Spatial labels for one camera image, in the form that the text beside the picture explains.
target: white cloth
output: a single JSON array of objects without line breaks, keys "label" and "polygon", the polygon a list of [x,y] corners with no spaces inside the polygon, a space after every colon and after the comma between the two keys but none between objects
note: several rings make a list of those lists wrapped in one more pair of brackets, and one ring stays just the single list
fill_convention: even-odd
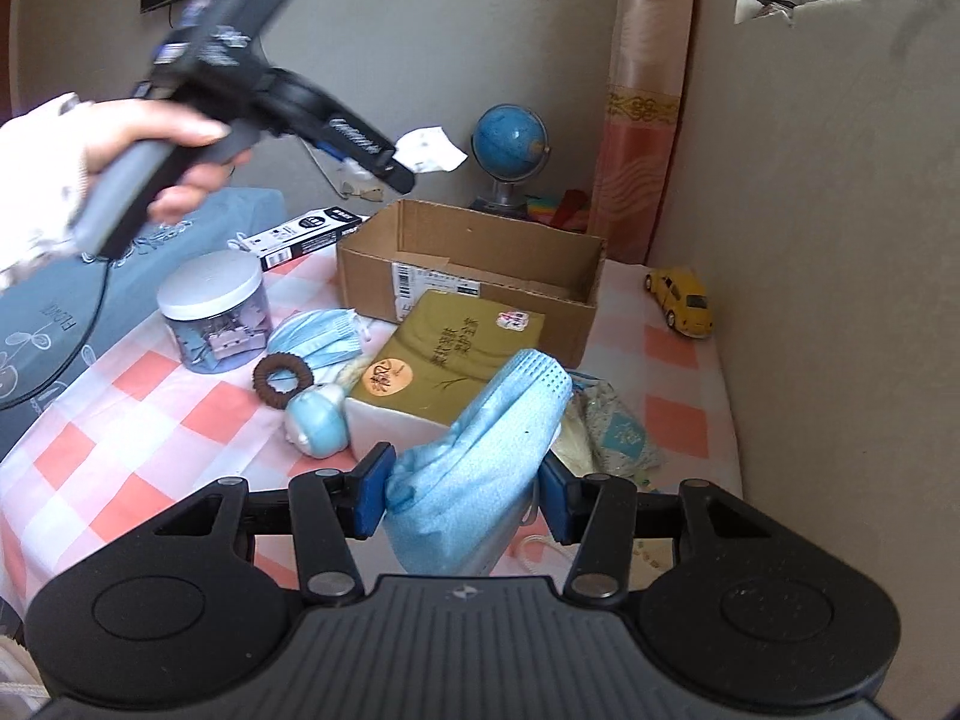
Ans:
[{"label": "white cloth", "polygon": [[0,637],[0,720],[26,720],[48,701],[40,672],[23,647]]},{"label": "white cloth", "polygon": [[0,292],[68,240],[88,180],[79,101],[63,95],[0,127]]}]

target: black circular pad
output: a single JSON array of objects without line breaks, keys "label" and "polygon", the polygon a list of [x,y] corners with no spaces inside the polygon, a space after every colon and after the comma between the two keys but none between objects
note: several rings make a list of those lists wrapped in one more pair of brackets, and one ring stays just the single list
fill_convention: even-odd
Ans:
[{"label": "black circular pad", "polygon": [[196,493],[50,581],[27,647],[53,695],[169,709],[238,685],[290,625],[286,596],[237,552],[246,485]]},{"label": "black circular pad", "polygon": [[93,617],[108,634],[131,641],[174,637],[203,614],[203,591],[177,577],[119,581],[93,602]]},{"label": "black circular pad", "polygon": [[795,538],[730,539],[640,597],[642,644],[701,694],[753,712],[808,712],[870,695],[899,643],[872,581]]},{"label": "black circular pad", "polygon": [[728,590],[720,602],[727,622],[760,641],[805,641],[824,632],[833,606],[822,592],[800,581],[751,579]]}]

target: barcode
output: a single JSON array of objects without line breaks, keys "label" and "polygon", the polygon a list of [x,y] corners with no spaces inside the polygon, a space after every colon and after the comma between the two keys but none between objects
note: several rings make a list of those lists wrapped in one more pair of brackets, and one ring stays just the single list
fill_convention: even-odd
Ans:
[{"label": "barcode", "polygon": [[290,247],[286,247],[285,250],[275,251],[273,254],[268,254],[263,259],[267,262],[267,270],[270,268],[276,268],[278,265],[283,265],[287,260],[291,259],[294,256],[294,253],[290,250]]},{"label": "barcode", "polygon": [[397,268],[397,291],[401,298],[410,299],[413,296],[410,290],[410,269]]}]

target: plastic jar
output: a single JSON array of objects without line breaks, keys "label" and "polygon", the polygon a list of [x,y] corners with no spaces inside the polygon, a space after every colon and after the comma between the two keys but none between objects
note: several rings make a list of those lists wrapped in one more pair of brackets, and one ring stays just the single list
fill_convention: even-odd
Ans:
[{"label": "plastic jar", "polygon": [[267,347],[274,330],[256,255],[224,250],[176,269],[157,292],[181,362],[197,373],[246,365]]}]

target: blue pillow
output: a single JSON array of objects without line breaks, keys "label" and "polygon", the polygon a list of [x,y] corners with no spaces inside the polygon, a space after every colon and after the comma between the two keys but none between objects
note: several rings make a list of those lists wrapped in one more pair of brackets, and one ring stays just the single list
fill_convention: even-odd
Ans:
[{"label": "blue pillow", "polygon": [[[181,263],[285,220],[279,191],[227,189],[174,227],[145,228],[112,265],[104,309],[83,354],[43,394],[0,412],[0,458],[99,355],[157,309],[157,288]],[[88,259],[55,263],[0,295],[0,407],[42,384],[73,351],[96,306],[104,267]]]}]

